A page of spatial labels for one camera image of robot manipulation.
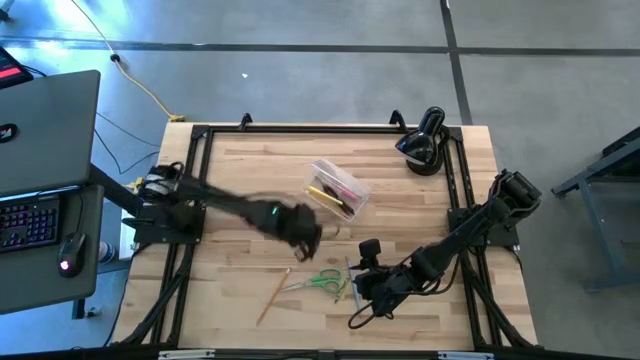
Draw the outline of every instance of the black lamp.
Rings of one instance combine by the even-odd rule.
[[[430,107],[418,128],[396,143],[396,149],[407,158],[409,169],[418,175],[433,175],[442,167],[442,151],[449,140],[449,129],[442,125],[443,122],[444,110],[437,106]],[[438,134],[442,134],[442,138],[436,145]]]

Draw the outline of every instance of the wooden stick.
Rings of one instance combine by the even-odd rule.
[[[269,310],[271,305],[273,305],[273,301],[276,299],[276,295],[278,295],[278,293],[282,289],[282,286],[284,285],[284,282],[287,281],[287,277],[289,277],[289,273],[290,272],[291,272],[291,268],[287,268],[287,271],[284,273],[284,276],[282,277],[282,280],[280,280],[280,284],[278,284],[278,287],[276,288],[276,291],[273,292],[273,295],[271,295],[271,299],[269,299],[269,302],[267,303],[267,306],[264,307],[264,310],[262,310],[262,314],[260,314],[260,317],[258,318],[258,321],[256,321],[256,326],[260,325],[260,323],[262,322],[262,319],[264,319],[264,316],[267,315],[267,311]]]

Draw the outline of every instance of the desk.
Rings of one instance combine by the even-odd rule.
[[[159,163],[185,161],[192,126],[167,125]],[[481,203],[497,173],[489,131],[482,126],[462,130],[476,201]],[[430,177],[413,174],[393,147],[398,138],[389,134],[216,134],[207,177],[210,184],[238,193],[286,192],[319,209],[321,219],[330,219],[302,191],[311,163],[324,158],[366,182],[373,192],[358,217],[343,224],[336,239],[324,241],[312,262],[302,264],[286,244],[265,240],[233,216],[207,210],[191,271],[180,347],[471,349],[461,276],[454,279],[449,292],[410,297],[394,312],[395,320],[375,319],[360,330],[347,327],[355,309],[350,287],[337,304],[318,289],[281,293],[262,324],[255,325],[286,267],[293,268],[291,283],[325,267],[344,266],[345,255],[357,262],[358,243],[373,237],[381,242],[381,263],[395,264],[418,246],[448,233],[450,203],[444,170]],[[203,147],[197,149],[194,174],[199,173]],[[453,150],[452,156],[457,184],[461,184]],[[461,190],[458,196],[464,199]],[[133,260],[114,341],[129,335],[157,299],[167,248],[152,245]],[[535,343],[515,258],[503,249],[489,249],[487,260],[498,304],[522,335]],[[450,276],[448,271],[445,283]],[[169,303],[165,336],[173,308]],[[480,302],[479,312],[488,338]]]
[[[2,279],[0,314],[84,299],[95,292],[104,189],[92,185],[58,195],[60,238],[75,232],[76,228],[87,235],[84,267],[73,278],[60,276],[57,270],[59,243],[2,254],[0,273],[6,275]]]

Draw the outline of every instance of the laptop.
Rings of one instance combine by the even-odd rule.
[[[100,73],[0,90],[0,198],[88,182]]]

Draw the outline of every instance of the concrete floor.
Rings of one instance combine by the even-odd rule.
[[[438,0],[80,3],[109,38],[123,41],[447,46]],[[640,3],[633,0],[450,0],[449,5],[458,46],[640,48]],[[12,22],[0,24],[0,41],[18,60],[50,74],[98,69],[100,111],[150,142],[161,141],[166,116],[123,79],[106,50],[68,49],[72,42],[55,40],[97,39],[69,1],[17,0],[10,15]],[[420,48],[423,53],[164,49],[119,53],[173,112],[191,121],[239,121],[251,112],[259,122],[384,123],[397,108],[417,122],[427,107],[438,105],[447,112],[447,124],[488,125],[499,165],[520,170],[544,190],[541,208],[519,225],[540,344],[640,358],[640,287],[598,294],[582,290],[582,282],[606,276],[603,257],[579,196],[556,200],[548,191],[638,126],[637,55],[462,55],[465,89],[456,89],[449,55],[424,53],[426,48]],[[470,118],[460,115],[462,90]],[[96,126],[124,167],[155,150],[101,119]],[[117,175],[113,161],[96,144],[92,161],[125,183],[144,174],[155,159]],[[583,216],[574,218],[574,211]],[[89,300],[105,309],[99,318],[71,321],[71,304],[1,316],[0,353],[102,345],[125,280],[126,271],[99,276]]]

